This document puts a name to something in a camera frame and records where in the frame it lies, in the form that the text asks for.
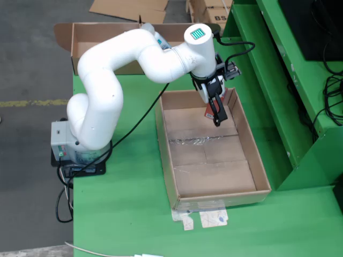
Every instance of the concrete floor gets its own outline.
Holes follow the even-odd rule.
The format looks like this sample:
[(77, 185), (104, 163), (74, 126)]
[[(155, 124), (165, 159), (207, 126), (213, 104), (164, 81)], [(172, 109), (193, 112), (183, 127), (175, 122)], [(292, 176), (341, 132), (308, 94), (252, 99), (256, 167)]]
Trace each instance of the concrete floor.
[[(50, 166), (50, 123), (66, 116), (66, 106), (35, 100), (72, 95), (70, 53), (56, 44), (55, 23), (129, 22), (89, 13), (92, 2), (0, 0), (0, 252), (72, 241), (72, 223), (55, 218), (62, 186)], [(165, 23), (190, 22), (185, 0), (170, 0), (166, 11)], [(65, 207), (61, 202), (62, 218)], [(58, 254), (52, 249), (0, 256), (71, 255), (65, 247)]]

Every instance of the white robotic arm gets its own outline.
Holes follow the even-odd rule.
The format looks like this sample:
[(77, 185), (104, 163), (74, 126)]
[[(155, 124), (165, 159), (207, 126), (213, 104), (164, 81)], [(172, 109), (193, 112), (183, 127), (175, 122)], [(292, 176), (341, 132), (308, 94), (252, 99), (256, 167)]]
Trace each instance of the white robotic arm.
[(87, 94), (74, 95), (67, 107), (72, 134), (88, 150), (104, 148), (111, 140), (123, 107), (122, 87), (113, 71), (137, 60), (146, 76), (168, 83), (191, 72), (208, 78), (216, 70), (211, 29), (205, 24), (190, 26), (185, 42), (162, 50), (154, 35), (134, 29), (86, 51), (78, 73)]

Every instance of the yellow floor line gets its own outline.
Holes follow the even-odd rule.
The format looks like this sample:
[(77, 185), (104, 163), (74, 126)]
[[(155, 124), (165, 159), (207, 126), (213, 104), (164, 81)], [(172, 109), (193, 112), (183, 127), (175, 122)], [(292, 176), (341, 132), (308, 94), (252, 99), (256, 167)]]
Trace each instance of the yellow floor line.
[(5, 101), (0, 102), (1, 107), (25, 107), (29, 105), (36, 106), (49, 106), (49, 105), (66, 105), (68, 103), (67, 99), (56, 99), (56, 100), (24, 100), (24, 101)]

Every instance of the red object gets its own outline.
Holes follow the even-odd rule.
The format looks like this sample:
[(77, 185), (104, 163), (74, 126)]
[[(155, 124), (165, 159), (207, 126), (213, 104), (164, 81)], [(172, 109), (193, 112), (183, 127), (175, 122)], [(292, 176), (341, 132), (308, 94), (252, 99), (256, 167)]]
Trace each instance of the red object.
[[(225, 92), (224, 92), (223, 96), (220, 98), (221, 101), (224, 100), (224, 97), (225, 97), (225, 95), (226, 95), (226, 92), (227, 92), (227, 88), (225, 88)], [(213, 100), (213, 103), (214, 103), (214, 105), (215, 105), (215, 107), (216, 107), (216, 109), (217, 109), (217, 111), (218, 111), (218, 110), (219, 110), (219, 106), (218, 106), (217, 101), (216, 101), (216, 100)], [(209, 119), (213, 119), (213, 111), (212, 111), (211, 106), (210, 106), (209, 103), (207, 104), (207, 107), (206, 107), (205, 117), (207, 117), (207, 118), (209, 118)]]

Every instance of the open cardboard box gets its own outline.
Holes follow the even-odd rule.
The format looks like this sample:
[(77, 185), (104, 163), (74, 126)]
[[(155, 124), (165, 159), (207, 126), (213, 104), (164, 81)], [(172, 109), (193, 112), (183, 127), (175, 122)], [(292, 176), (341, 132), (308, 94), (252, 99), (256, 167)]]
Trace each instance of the open cardboard box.
[[(184, 42), (184, 32), (192, 24), (153, 24), (171, 46)], [(75, 75), (80, 57), (91, 47), (118, 36), (126, 31), (140, 28), (140, 23), (60, 23), (54, 26), (58, 45), (71, 53)], [(119, 74), (144, 74), (137, 61), (115, 71)]]
[(170, 206), (210, 209), (260, 202), (270, 193), (241, 101), (234, 88), (223, 104), (228, 119), (219, 127), (204, 117), (195, 90), (164, 92), (156, 125)]

